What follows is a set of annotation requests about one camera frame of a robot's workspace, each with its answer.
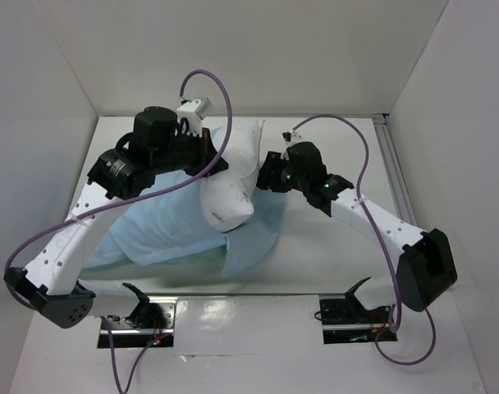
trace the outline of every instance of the cable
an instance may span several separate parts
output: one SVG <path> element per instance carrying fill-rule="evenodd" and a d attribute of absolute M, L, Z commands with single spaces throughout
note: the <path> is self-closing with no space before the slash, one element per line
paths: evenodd
<path fill-rule="evenodd" d="M 157 328 L 160 326 L 158 325 L 158 321 L 155 320 L 153 316 L 149 316 L 151 320 L 153 320 L 154 326 L 153 326 L 153 335 L 151 336 L 151 339 L 154 339 L 155 335 L 157 334 Z"/>
<path fill-rule="evenodd" d="M 120 378 L 118 377 L 118 371 L 117 371 L 117 355 L 115 352 L 115 341 L 112 335 L 112 328 L 111 324 L 109 324 L 108 320 L 104 318 L 103 316 L 100 316 L 102 319 L 102 324 L 105 327 L 105 329 L 108 331 L 108 336 L 109 336 L 109 350 L 111 351 L 111 366 L 112 366 L 112 376 L 115 378 L 115 384 L 117 385 L 117 390 L 120 394 L 127 394 L 129 391 L 131 382 L 133 380 L 133 375 L 135 374 L 135 369 L 138 363 L 140 362 L 140 359 L 144 355 L 145 351 L 150 348 L 154 342 L 158 341 L 161 338 L 170 336 L 171 334 L 162 334 L 159 335 L 158 337 L 155 337 L 152 340 L 149 340 L 148 343 L 145 345 L 145 348 L 142 349 L 142 351 L 138 354 L 136 357 L 135 362 L 133 363 L 133 367 L 131 368 L 131 372 L 129 373 L 129 378 L 127 379 L 127 385 L 126 389 L 121 388 L 121 383 L 120 383 Z"/>
<path fill-rule="evenodd" d="M 379 231 L 379 227 L 378 227 L 377 223 L 375 222 L 375 219 L 373 218 L 372 214 L 370 213 L 370 210 L 366 206 L 366 203 L 364 202 L 364 200 L 362 198 L 362 193 L 361 193 L 361 186 L 363 183 L 364 173 L 366 172 L 366 168 L 368 166 L 369 159 L 370 159 L 370 148 L 368 146 L 368 142 L 366 141 L 366 138 L 364 137 L 364 134 L 361 132 L 361 130 L 359 130 L 357 128 L 357 126 L 354 125 L 351 121 L 346 120 L 344 117 L 339 117 L 337 115 L 333 115 L 333 114 L 329 114 L 329 113 L 324 113 L 324 114 L 320 114 L 320 115 L 313 115 L 311 117 L 308 117 L 308 118 L 304 119 L 298 125 L 294 126 L 292 130 L 297 131 L 301 126 L 305 125 L 309 121 L 312 121 L 314 119 L 320 119 L 320 118 L 337 119 L 338 121 L 345 123 L 353 131 L 355 131 L 355 133 L 359 136 L 359 138 L 363 142 L 364 163 L 363 163 L 363 167 L 361 168 L 361 171 L 359 173 L 359 177 L 357 178 L 357 184 L 355 185 L 355 190 L 357 192 L 357 200 L 360 201 L 360 205 L 364 210 L 364 214 L 366 215 L 370 224 L 372 225 L 372 229 L 375 232 L 375 236 L 378 238 L 379 245 L 381 246 L 381 249 L 382 249 L 382 253 L 384 254 L 384 257 L 387 261 L 388 271 L 390 271 L 391 281 L 392 281 L 393 286 L 394 286 L 394 292 L 396 293 L 396 308 L 394 309 L 394 307 L 392 306 L 390 309 L 390 316 L 388 319 L 388 328 L 387 329 L 393 333 L 396 333 L 397 330 L 399 329 L 399 327 L 401 326 L 401 319 L 402 319 L 402 314 L 403 314 L 402 313 L 401 292 L 399 290 L 399 284 L 397 283 L 396 270 L 394 269 L 393 263 L 391 261 L 390 253 L 388 252 L 388 248 L 387 248 L 387 244 L 384 241 L 384 238 L 382 238 L 381 232 Z M 397 310 L 397 316 L 396 316 L 396 321 L 394 322 L 393 315 L 394 315 L 396 310 Z M 382 357 L 384 357 L 388 361 L 391 361 L 392 363 L 398 364 L 398 365 L 416 365 L 416 364 L 419 364 L 419 363 L 425 361 L 432 354 L 433 349 L 436 346 L 436 339 L 437 339 L 436 326 L 433 322 L 432 315 L 428 312 L 427 309 L 425 310 L 425 312 L 427 313 L 428 319 L 430 320 L 430 327 L 432 328 L 432 344 L 430 345 L 430 348 L 428 349 L 426 354 L 416 361 L 408 361 L 408 362 L 394 360 L 393 358 L 389 357 L 388 355 L 386 355 L 386 353 L 384 353 L 381 350 L 381 348 L 378 344 L 379 337 L 381 336 L 381 334 L 383 332 L 385 332 L 387 330 L 387 329 L 385 329 L 385 330 L 382 330 L 381 332 L 379 332 L 379 334 L 376 335 L 376 337 L 375 337 L 375 346 L 377 347 L 377 349 L 378 349 L 379 353 L 382 355 Z"/>
<path fill-rule="evenodd" d="M 381 320 L 382 327 L 374 327 L 373 326 L 375 324 L 375 316 L 377 316 L 379 318 L 379 320 Z M 379 332 L 380 330 L 383 331 L 386 326 L 387 326 L 387 321 L 385 320 L 385 318 L 381 314 L 372 315 L 372 322 L 370 323 L 370 328 L 372 329 L 372 332 L 371 332 L 372 334 L 374 334 L 375 332 Z"/>
<path fill-rule="evenodd" d="M 158 328 L 158 333 L 160 335 L 162 335 L 162 324 L 160 324 L 160 320 L 158 320 L 158 318 L 156 316 L 151 316 L 151 319 L 154 321 L 154 329 L 155 329 L 155 332 L 156 332 L 156 329 Z"/>
<path fill-rule="evenodd" d="M 112 204 L 109 204 L 109 205 L 106 205 L 106 206 L 103 206 L 103 207 L 98 207 L 98 208 L 91 209 L 89 211 L 86 211 L 86 212 L 80 214 L 78 216 L 78 220 L 83 220 L 85 218 L 88 218 L 89 216 L 92 216 L 92 215 L 95 215 L 97 213 L 101 213 L 101 212 L 107 211 L 109 209 L 123 207 L 124 205 L 130 205 L 130 204 L 138 203 L 140 201 L 144 201 L 145 199 L 152 199 L 153 197 L 159 197 L 159 195 L 166 195 L 167 193 L 171 193 L 172 191 L 179 190 L 182 187 L 188 186 L 189 184 L 197 181 L 202 176 L 206 175 L 209 171 L 211 171 L 211 169 L 213 168 L 213 166 L 215 164 L 217 164 L 217 162 L 220 160 L 222 154 L 224 153 L 224 150 L 227 147 L 227 143 L 228 143 L 228 141 L 230 139 L 230 135 L 231 135 L 231 125 L 232 125 L 232 122 L 233 122 L 233 110 L 231 108 L 231 100 L 230 100 L 229 94 L 227 93 L 226 88 L 224 87 L 224 84 L 212 72 L 206 71 L 206 70 L 194 70 L 194 71 L 190 72 L 185 77 L 184 81 L 182 82 L 181 88 L 180 88 L 180 96 L 181 97 L 184 95 L 185 86 L 187 85 L 188 81 L 191 79 L 192 76 L 196 76 L 198 74 L 202 74 L 202 75 L 205 75 L 205 76 L 208 76 L 209 78 L 211 78 L 217 84 L 218 88 L 221 90 L 222 96 L 224 97 L 224 101 L 226 102 L 226 110 L 227 110 L 226 136 L 224 137 L 224 141 L 222 142 L 222 145 L 221 145 L 220 149 L 218 150 L 217 154 L 213 157 L 213 159 L 211 160 L 211 162 L 206 166 L 206 168 L 204 170 L 202 170 L 201 172 L 199 172 L 195 176 L 193 176 L 193 177 L 191 177 L 191 178 L 189 178 L 189 179 L 187 179 L 187 180 L 179 183 L 178 185 L 174 185 L 174 186 L 168 187 L 168 188 L 163 189 L 163 190 L 155 191 L 153 193 L 148 193 L 146 195 L 141 195 L 141 196 L 138 196 L 138 197 L 134 197 L 132 199 L 125 199 L 123 201 L 117 201 L 116 203 L 112 203 Z M 70 226 L 71 224 L 74 224 L 74 223 L 76 223 L 75 220 L 68 219 L 65 222 L 58 223 L 55 226 L 52 226 L 50 228 L 47 228 L 47 229 L 39 232 L 38 234 L 36 234 L 36 235 L 32 236 L 31 238 L 29 238 L 27 241 L 23 242 L 20 246 L 18 246 L 14 250 L 14 252 L 12 252 L 12 254 L 9 256 L 9 258 L 5 262 L 4 273 L 7 273 L 7 271 L 9 270 L 9 268 L 12 266 L 12 262 L 14 261 L 14 259 L 16 258 L 16 256 L 18 254 L 20 254 L 20 252 L 23 249 L 25 249 L 27 246 L 29 246 L 30 244 L 34 243 L 35 241 L 37 241 L 38 239 L 42 238 L 43 236 L 46 236 L 46 235 L 51 234 L 53 232 L 59 231 L 62 228 L 68 227 L 68 226 Z M 16 301 L 18 301 L 20 304 L 22 304 L 26 308 L 34 310 L 34 308 L 29 303 L 25 302 L 8 285 L 7 285 L 7 289 L 9 290 L 9 293 L 11 293 L 12 297 Z"/>
<path fill-rule="evenodd" d="M 188 186 L 189 184 L 191 184 L 191 183 L 197 181 L 198 179 L 200 179 L 202 176 L 206 175 L 213 168 L 213 166 L 215 164 L 217 164 L 217 162 L 220 160 L 222 154 L 224 153 L 224 150 L 226 149 L 227 143 L 228 143 L 228 141 L 230 139 L 230 136 L 231 136 L 231 126 L 232 126 L 232 123 L 233 123 L 233 110 L 231 108 L 231 100 L 230 100 L 229 94 L 227 93 L 226 87 L 218 79 L 218 77 L 215 76 L 211 71 L 200 70 L 200 69 L 194 70 L 194 71 L 190 72 L 184 78 L 184 80 L 182 81 L 181 88 L 180 88 L 180 96 L 181 97 L 184 96 L 185 87 L 186 87 L 187 83 L 189 82 L 189 80 L 191 79 L 191 77 L 196 76 L 198 74 L 202 74 L 204 76 L 208 76 L 209 78 L 211 78 L 217 84 L 218 88 L 221 90 L 222 96 L 224 97 L 224 101 L 226 102 L 226 111 L 227 111 L 226 136 L 224 137 L 224 141 L 222 142 L 222 145 L 221 145 L 220 149 L 218 150 L 217 154 L 213 157 L 213 159 L 211 160 L 211 162 L 206 166 L 206 168 L 204 170 L 202 170 L 201 172 L 199 172 L 195 176 L 191 177 L 190 179 L 187 179 L 186 181 L 183 181 L 182 183 L 179 183 L 178 185 L 174 185 L 174 186 L 168 187 L 168 188 L 163 189 L 163 190 L 155 191 L 153 193 L 148 193 L 146 195 L 141 195 L 141 196 L 138 196 L 138 197 L 134 197 L 132 199 L 125 199 L 123 201 L 117 201 L 116 203 L 112 203 L 112 204 L 109 204 L 109 205 L 106 205 L 106 206 L 103 206 L 103 207 L 98 207 L 98 208 L 95 208 L 95 209 L 91 209 L 91 210 L 89 210 L 87 212 L 84 212 L 81 215 L 79 215 L 77 217 L 78 220 L 83 220 L 83 219 L 85 219 L 85 218 L 87 218 L 89 216 L 92 216 L 92 215 L 95 215 L 97 213 L 101 213 L 101 212 L 107 211 L 109 209 L 123 207 L 124 205 L 130 205 L 130 204 L 138 203 L 140 201 L 144 201 L 145 199 L 152 199 L 153 197 L 158 197 L 159 195 L 166 195 L 167 193 L 171 193 L 171 192 L 173 192 L 175 190 L 179 190 L 182 187 Z M 39 240 L 43 236 L 46 236 L 46 235 L 51 234 L 53 232 L 59 231 L 62 228 L 68 227 L 68 226 L 70 226 L 71 224 L 74 224 L 74 223 L 76 223 L 75 220 L 68 219 L 65 222 L 58 223 L 57 225 L 52 226 L 50 228 L 47 228 L 47 229 L 39 232 L 38 234 L 32 236 L 31 238 L 29 238 L 27 241 L 25 241 L 20 246 L 18 246 L 12 252 L 12 254 L 9 256 L 9 258 L 5 262 L 5 270 L 4 270 L 4 272 L 7 273 L 7 271 L 9 270 L 9 268 L 12 266 L 12 262 L 14 261 L 14 259 L 16 258 L 16 256 L 19 253 L 21 253 L 21 251 L 23 249 L 25 249 L 27 246 L 29 246 L 30 244 L 36 242 L 37 240 Z M 11 296 L 16 301 L 18 301 L 20 304 L 22 304 L 23 306 L 25 306 L 28 309 L 34 310 L 34 308 L 29 303 L 25 302 L 8 285 L 7 285 L 7 289 L 9 290 L 9 293 L 11 293 Z M 116 361 L 116 355 L 115 355 L 114 341 L 113 341 L 113 338 L 112 338 L 111 326 L 109 325 L 109 322 L 103 316 L 100 316 L 100 318 L 102 319 L 103 325 L 108 330 L 108 335 L 109 335 L 109 349 L 111 350 L 112 374 L 113 374 L 114 379 L 115 379 L 115 384 L 117 385 L 117 390 L 118 390 L 118 392 L 120 394 L 127 394 L 127 392 L 129 391 L 130 385 L 131 385 L 131 380 L 133 379 L 133 374 L 135 373 L 136 366 L 139 363 L 140 359 L 142 358 L 142 355 L 144 355 L 145 351 L 148 348 L 151 347 L 151 345 L 153 344 L 154 341 L 156 341 L 157 339 L 159 339 L 161 337 L 164 337 L 164 335 L 159 336 L 159 337 L 155 337 L 152 341 L 149 341 L 148 344 L 146 345 L 146 347 L 144 349 L 142 349 L 142 351 L 138 354 L 138 357 L 136 358 L 135 362 L 133 363 L 133 368 L 131 369 L 131 372 L 130 372 L 130 375 L 129 375 L 129 379 L 127 381 L 126 390 L 122 390 L 121 384 L 120 384 L 120 378 L 118 377 L 118 372 L 117 372 L 117 361 Z"/>

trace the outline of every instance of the white backdrop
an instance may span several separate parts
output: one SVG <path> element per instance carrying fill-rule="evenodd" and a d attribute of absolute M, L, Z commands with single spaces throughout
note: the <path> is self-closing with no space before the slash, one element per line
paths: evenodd
<path fill-rule="evenodd" d="M 391 129 L 418 220 L 442 228 L 473 275 L 454 295 L 499 394 L 499 0 L 449 2 Z"/>
<path fill-rule="evenodd" d="M 0 0 L 0 394 L 9 390 L 31 318 L 7 299 L 4 262 L 64 218 L 96 118 L 32 2 Z"/>
<path fill-rule="evenodd" d="M 182 78 L 199 67 L 222 77 L 237 114 L 389 112 L 446 4 L 37 2 L 99 115 L 172 106 Z M 209 91 L 208 83 L 190 91 Z"/>

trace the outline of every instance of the cable tie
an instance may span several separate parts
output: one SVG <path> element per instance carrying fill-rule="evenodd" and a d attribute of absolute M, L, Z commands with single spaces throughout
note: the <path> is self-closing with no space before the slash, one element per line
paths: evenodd
<path fill-rule="evenodd" d="M 89 227 L 89 224 L 87 224 L 84 220 L 79 219 L 74 213 L 71 213 L 71 220 L 74 220 L 76 223 L 80 224 L 81 226 Z"/>
<path fill-rule="evenodd" d="M 368 200 L 369 200 L 369 198 L 366 196 L 361 197 L 360 199 L 357 200 L 357 204 L 354 205 L 354 209 L 359 207 L 362 203 L 366 203 L 366 201 L 368 201 Z"/>

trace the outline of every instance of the black plastic bracket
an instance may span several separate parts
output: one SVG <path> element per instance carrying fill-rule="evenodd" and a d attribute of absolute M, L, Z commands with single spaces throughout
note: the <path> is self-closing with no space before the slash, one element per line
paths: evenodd
<path fill-rule="evenodd" d="M 95 294 L 79 283 L 69 295 L 47 295 L 47 287 L 37 288 L 25 277 L 26 274 L 23 268 L 9 268 L 3 279 L 7 286 L 26 298 L 34 309 L 58 327 L 75 326 L 93 307 Z"/>
<path fill-rule="evenodd" d="M 457 281 L 451 247 L 445 233 L 436 228 L 403 250 L 396 273 L 401 298 L 410 309 L 422 312 Z"/>
<path fill-rule="evenodd" d="M 362 281 L 357 282 L 344 294 L 344 297 L 322 296 L 319 300 L 319 305 L 321 307 L 321 322 L 323 325 L 386 322 L 388 320 L 387 307 L 382 306 L 374 310 L 366 310 L 355 298 L 355 291 L 369 279 L 370 278 L 367 277 Z"/>
<path fill-rule="evenodd" d="M 278 152 L 268 152 L 259 171 L 257 187 L 276 193 L 292 189 L 300 191 L 308 203 L 332 216 L 332 201 L 354 185 L 339 175 L 328 174 L 317 147 L 311 142 L 299 142 L 287 149 L 289 159 Z"/>
<path fill-rule="evenodd" d="M 211 139 L 211 133 L 209 129 L 202 128 L 202 138 L 200 139 L 200 157 L 199 163 L 187 167 L 184 171 L 189 176 L 197 175 L 199 172 L 204 170 L 208 164 L 210 164 L 217 154 L 217 150 L 213 146 L 213 141 Z M 228 169 L 228 164 L 226 160 L 220 158 L 217 163 L 213 166 L 209 173 L 206 176 L 215 175 L 217 172 L 224 171 Z"/>

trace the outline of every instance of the light blue fabric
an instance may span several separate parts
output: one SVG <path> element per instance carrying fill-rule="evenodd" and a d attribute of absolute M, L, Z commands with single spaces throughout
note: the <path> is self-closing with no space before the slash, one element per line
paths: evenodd
<path fill-rule="evenodd" d="M 157 176 L 144 194 L 162 190 L 189 178 L 184 172 Z M 132 205 L 109 229 L 89 258 L 87 268 L 125 258 L 145 266 L 227 246 L 221 274 L 235 275 L 258 263 L 275 245 L 281 232 L 285 195 L 256 189 L 254 214 L 227 233 L 213 228 L 200 206 L 200 182 L 167 195 Z"/>

